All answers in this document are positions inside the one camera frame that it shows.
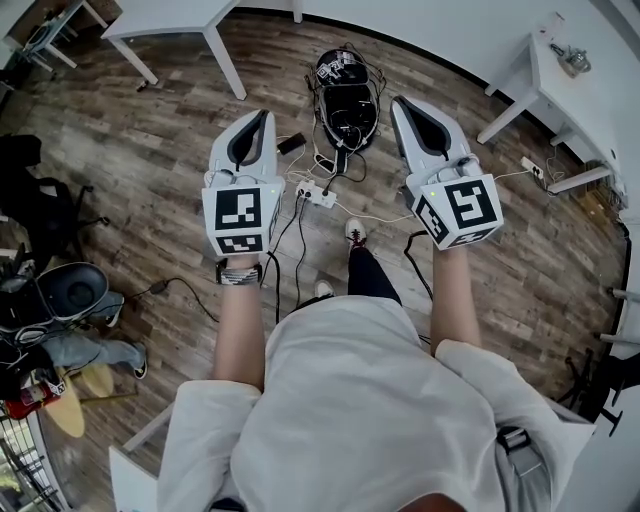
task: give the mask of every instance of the hand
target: hand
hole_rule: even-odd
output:
[[[257,254],[240,254],[238,256],[230,256],[227,260],[227,268],[230,269],[247,269],[252,268],[260,262]]]

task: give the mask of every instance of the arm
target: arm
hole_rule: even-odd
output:
[[[245,269],[257,262],[255,255],[235,256],[229,258],[227,268]],[[213,379],[249,384],[262,391],[264,350],[260,285],[223,287]]]
[[[433,309],[431,354],[442,340],[480,346],[480,328],[471,295],[471,275],[464,247],[439,251],[433,247]]]

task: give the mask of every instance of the wooden floor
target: wooden floor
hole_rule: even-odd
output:
[[[312,107],[303,76],[324,51],[352,41],[389,81],[382,97],[380,134],[363,156],[369,175],[361,184],[338,180],[334,190],[352,211],[393,219],[408,212],[397,189],[406,172],[399,159],[389,118],[390,100],[405,94],[427,100],[455,117],[486,172],[521,170],[523,155],[543,165],[553,148],[533,125],[518,119],[493,141],[475,138],[504,108],[477,86],[422,57],[390,44],[314,23],[232,16],[220,25],[222,38],[248,92],[231,94],[214,58],[198,36],[146,37],[132,46],[160,78],[136,93],[140,76],[109,43],[84,34],[68,49],[77,70],[56,63],[49,81],[36,70],[0,116],[0,132],[33,133],[43,141],[38,173],[54,176],[77,191],[92,184],[87,216],[111,218],[83,235],[85,252],[125,294],[173,276],[186,279],[205,304],[218,311],[219,289],[206,244],[200,189],[211,144],[224,128],[254,109],[274,112],[278,135],[298,131],[311,138]],[[324,140],[321,130],[318,139]],[[280,158],[283,172],[299,154]],[[307,153],[294,169],[311,165]],[[562,150],[556,171],[577,172]],[[361,162],[350,165],[359,175]],[[511,359],[538,390],[557,396],[570,383],[566,356],[582,361],[584,350],[601,351],[592,331],[607,330],[615,303],[605,289],[618,285],[625,243],[619,228],[590,212],[572,195],[550,198],[532,179],[512,176],[497,182],[505,226],[487,242],[471,247],[474,295],[486,347]],[[278,230],[293,212],[293,190],[285,194]],[[313,282],[328,279],[345,293],[347,266],[343,210],[309,206],[303,229],[307,255],[301,268],[302,296]],[[418,331],[429,333],[431,304],[404,258],[407,235],[421,229],[414,219],[395,224],[366,221],[369,246],[396,286]],[[0,227],[3,242],[24,237],[15,226]],[[302,244],[297,229],[287,232],[278,257],[282,266],[282,310],[295,304],[295,265]],[[413,253],[431,279],[431,242],[418,239]],[[264,290],[267,329],[274,324],[275,276]],[[144,295],[127,305],[112,337],[138,340],[150,354],[150,372],[137,385],[138,397],[86,409],[87,432],[74,440],[42,420],[66,493],[80,510],[113,510],[107,447],[123,443],[169,404],[178,385],[206,378],[211,368],[215,325],[198,309],[186,287],[172,283],[168,293]],[[120,386],[134,383],[121,372]],[[140,456],[151,470],[159,466],[162,435]]]

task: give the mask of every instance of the sneaker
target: sneaker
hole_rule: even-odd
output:
[[[349,240],[349,251],[356,247],[365,247],[367,243],[367,232],[360,219],[351,217],[345,225],[345,236]]]
[[[138,380],[142,380],[147,376],[147,371],[149,369],[149,366],[147,364],[147,349],[142,343],[135,343],[135,346],[142,350],[144,354],[144,361],[142,362],[142,366],[140,368],[133,369],[133,376]]]
[[[104,321],[107,323],[107,327],[115,327],[115,325],[118,323],[118,318],[120,318],[120,311],[122,311],[123,306],[124,301],[119,306],[113,306],[117,307],[118,309],[113,315],[105,317]]]
[[[318,299],[320,297],[327,297],[327,296],[333,297],[335,295],[333,286],[331,286],[327,281],[324,281],[324,280],[316,281],[314,289],[315,289],[315,296]]]

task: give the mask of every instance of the extension cord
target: extension cord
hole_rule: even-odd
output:
[[[534,164],[531,160],[529,160],[526,156],[522,157],[522,159],[520,160],[520,165],[539,180],[543,179],[544,172],[542,171],[542,169]]]
[[[296,188],[296,194],[302,197],[306,197],[313,204],[319,204],[325,208],[333,208],[336,204],[336,193],[325,192],[324,189],[318,187],[313,180],[301,181]]]

